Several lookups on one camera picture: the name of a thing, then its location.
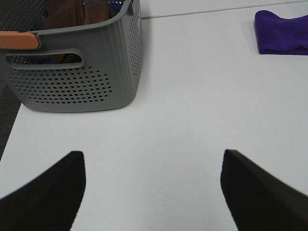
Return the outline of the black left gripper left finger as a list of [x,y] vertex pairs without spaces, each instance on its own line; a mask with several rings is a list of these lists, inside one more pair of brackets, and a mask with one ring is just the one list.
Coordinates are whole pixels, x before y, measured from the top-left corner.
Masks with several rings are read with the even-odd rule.
[[69,231],[86,188],[84,154],[72,151],[0,200],[2,231]]

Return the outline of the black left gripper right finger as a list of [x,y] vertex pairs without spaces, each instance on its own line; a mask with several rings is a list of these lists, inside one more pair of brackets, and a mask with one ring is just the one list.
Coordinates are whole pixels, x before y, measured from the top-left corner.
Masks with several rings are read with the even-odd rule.
[[237,150],[225,150],[221,189],[239,231],[306,231],[308,197]]

